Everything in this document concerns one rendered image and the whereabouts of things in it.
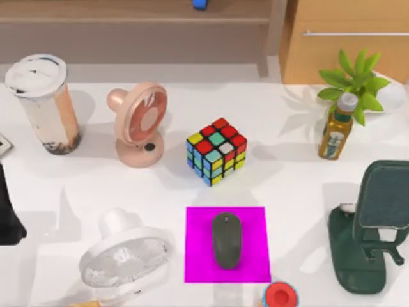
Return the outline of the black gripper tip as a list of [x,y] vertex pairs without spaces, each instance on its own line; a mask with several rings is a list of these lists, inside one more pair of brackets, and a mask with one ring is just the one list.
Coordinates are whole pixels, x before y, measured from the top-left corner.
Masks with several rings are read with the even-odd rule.
[[0,163],[0,246],[17,245],[26,236],[27,231],[10,201],[3,165]]

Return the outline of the dark grey computer mouse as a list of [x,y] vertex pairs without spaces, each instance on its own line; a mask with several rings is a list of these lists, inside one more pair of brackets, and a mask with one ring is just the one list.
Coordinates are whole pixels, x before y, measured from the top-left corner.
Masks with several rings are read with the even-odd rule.
[[221,212],[212,221],[212,246],[217,264],[235,268],[242,254],[242,223],[233,213]]

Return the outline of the open wooden shelf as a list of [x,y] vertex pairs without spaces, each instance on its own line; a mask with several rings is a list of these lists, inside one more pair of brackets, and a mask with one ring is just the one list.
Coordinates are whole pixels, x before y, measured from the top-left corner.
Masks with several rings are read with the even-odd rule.
[[251,63],[278,52],[287,0],[0,0],[0,63],[51,53],[75,64]]

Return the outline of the white desk fan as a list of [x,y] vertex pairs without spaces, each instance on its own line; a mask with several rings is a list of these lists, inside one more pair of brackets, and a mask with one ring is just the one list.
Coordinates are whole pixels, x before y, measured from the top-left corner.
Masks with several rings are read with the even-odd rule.
[[143,225],[137,214],[113,208],[100,216],[102,239],[79,261],[82,281],[103,305],[114,305],[140,294],[148,276],[164,268],[173,254],[165,230]]

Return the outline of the dark green stand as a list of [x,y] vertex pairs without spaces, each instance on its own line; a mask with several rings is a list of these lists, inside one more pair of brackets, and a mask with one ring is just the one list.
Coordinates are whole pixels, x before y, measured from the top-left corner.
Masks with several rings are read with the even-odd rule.
[[332,209],[328,219],[332,264],[353,294],[377,294],[386,284],[384,254],[396,265],[409,235],[409,161],[377,160],[365,170],[355,210]]

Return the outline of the multicoloured puzzle cube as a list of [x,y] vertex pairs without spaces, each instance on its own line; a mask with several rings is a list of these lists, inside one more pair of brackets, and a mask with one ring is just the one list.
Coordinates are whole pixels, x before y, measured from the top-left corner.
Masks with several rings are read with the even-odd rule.
[[218,118],[186,139],[187,164],[208,187],[246,162],[247,138],[225,118]]

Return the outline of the pink desk fan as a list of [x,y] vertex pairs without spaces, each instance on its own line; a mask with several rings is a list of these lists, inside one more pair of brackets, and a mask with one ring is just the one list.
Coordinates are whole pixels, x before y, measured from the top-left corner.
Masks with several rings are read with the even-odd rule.
[[155,82],[143,82],[127,91],[115,88],[107,96],[116,113],[114,134],[118,159],[132,168],[147,168],[164,154],[158,128],[167,109],[167,92]]

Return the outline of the magenta square mat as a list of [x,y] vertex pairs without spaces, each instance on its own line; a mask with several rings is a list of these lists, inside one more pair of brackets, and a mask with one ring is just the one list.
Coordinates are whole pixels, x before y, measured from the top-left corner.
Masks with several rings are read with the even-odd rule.
[[[212,221],[222,212],[242,223],[242,253],[232,269],[220,267],[213,251]],[[186,283],[271,282],[264,207],[188,207],[186,214]]]

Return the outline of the green plant in white pot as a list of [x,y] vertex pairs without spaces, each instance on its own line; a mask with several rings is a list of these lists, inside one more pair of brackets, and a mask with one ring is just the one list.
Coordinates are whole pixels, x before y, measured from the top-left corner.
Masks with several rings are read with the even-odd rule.
[[320,77],[328,84],[317,96],[332,102],[331,111],[336,107],[338,98],[345,92],[355,94],[359,103],[353,117],[361,126],[366,124],[364,113],[388,113],[399,109],[406,102],[406,91],[401,83],[382,77],[374,71],[379,62],[379,52],[370,56],[365,49],[361,50],[354,62],[347,53],[340,49],[338,53],[339,68],[320,70]]

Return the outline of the light wooden object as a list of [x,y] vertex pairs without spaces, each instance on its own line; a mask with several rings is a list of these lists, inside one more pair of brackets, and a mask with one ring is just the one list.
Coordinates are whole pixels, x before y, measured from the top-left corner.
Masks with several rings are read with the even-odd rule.
[[70,303],[67,307],[101,307],[101,305],[96,299],[94,299],[90,301]]

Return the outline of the milk tea cup white lid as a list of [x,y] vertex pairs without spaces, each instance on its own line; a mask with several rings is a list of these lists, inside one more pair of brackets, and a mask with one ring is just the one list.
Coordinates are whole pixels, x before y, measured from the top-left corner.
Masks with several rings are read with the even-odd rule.
[[4,77],[4,85],[19,100],[37,138],[54,155],[73,152],[81,141],[67,76],[61,58],[32,54],[14,63]]

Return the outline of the yellow bottle with white cap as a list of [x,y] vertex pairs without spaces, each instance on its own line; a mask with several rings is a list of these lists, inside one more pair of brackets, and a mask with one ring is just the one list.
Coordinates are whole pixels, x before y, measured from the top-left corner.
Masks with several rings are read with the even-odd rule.
[[322,159],[337,160],[351,132],[353,112],[358,106],[358,97],[349,92],[343,93],[336,107],[328,115],[323,129],[318,155]]

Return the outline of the small grey flat object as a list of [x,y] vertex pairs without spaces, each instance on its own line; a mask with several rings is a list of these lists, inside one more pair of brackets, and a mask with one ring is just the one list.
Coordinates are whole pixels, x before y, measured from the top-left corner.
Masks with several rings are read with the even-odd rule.
[[5,157],[12,149],[13,145],[0,134],[0,159]]

